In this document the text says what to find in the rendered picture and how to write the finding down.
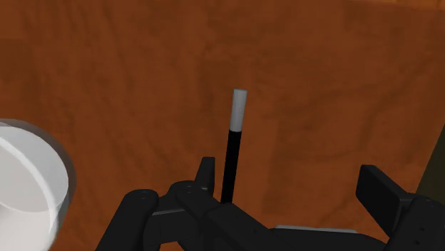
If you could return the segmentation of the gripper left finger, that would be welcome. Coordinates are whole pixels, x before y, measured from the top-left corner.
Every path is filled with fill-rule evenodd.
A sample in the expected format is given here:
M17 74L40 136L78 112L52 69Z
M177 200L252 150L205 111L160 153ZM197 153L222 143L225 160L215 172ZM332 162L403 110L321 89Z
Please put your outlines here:
M215 159L204 157L194 180L173 183L163 196L154 190L127 193L95 251L160 251L169 242L183 251L223 251L223 241L204 222L220 206L214 186Z

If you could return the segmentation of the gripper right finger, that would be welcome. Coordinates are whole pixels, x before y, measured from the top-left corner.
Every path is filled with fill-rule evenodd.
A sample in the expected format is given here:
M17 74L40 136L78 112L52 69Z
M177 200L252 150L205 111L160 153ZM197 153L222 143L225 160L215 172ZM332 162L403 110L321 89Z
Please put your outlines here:
M408 193L374 165L362 165L356 196L389 237L384 251L445 251L445 206Z

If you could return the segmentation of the black wand with white tip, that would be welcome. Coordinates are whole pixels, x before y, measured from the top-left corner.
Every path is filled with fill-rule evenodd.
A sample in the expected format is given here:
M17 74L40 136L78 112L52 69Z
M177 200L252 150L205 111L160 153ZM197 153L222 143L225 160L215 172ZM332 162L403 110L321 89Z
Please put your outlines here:
M230 128L227 138L225 167L220 199L221 203L231 203L233 199L246 101L247 91L236 88L233 91L232 96Z

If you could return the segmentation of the white bowl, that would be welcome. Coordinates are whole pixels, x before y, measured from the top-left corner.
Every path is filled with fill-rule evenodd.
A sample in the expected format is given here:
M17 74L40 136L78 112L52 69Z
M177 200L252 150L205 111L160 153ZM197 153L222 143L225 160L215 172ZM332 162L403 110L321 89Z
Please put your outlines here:
M52 135L0 119L0 251L49 251L75 190L71 158Z

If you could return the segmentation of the brown furniture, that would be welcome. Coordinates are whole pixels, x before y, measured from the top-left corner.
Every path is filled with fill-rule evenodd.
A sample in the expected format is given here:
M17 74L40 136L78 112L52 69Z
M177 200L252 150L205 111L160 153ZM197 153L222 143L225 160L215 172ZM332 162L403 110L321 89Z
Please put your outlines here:
M384 240L359 167L416 189L445 124L445 0L0 0L0 118L76 168L52 251L94 251L128 191L164 193L204 155L221 179L235 88L235 204Z

